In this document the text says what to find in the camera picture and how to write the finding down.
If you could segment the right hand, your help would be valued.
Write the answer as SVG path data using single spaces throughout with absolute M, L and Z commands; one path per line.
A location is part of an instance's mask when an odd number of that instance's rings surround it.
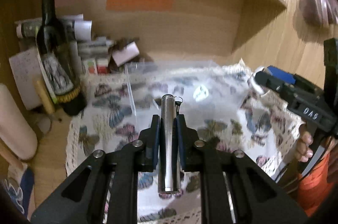
M 308 131 L 307 125 L 302 124 L 299 127 L 300 137 L 296 143 L 294 157 L 298 162 L 307 162 L 313 156 L 313 151 L 309 146 L 313 143 L 313 137 Z

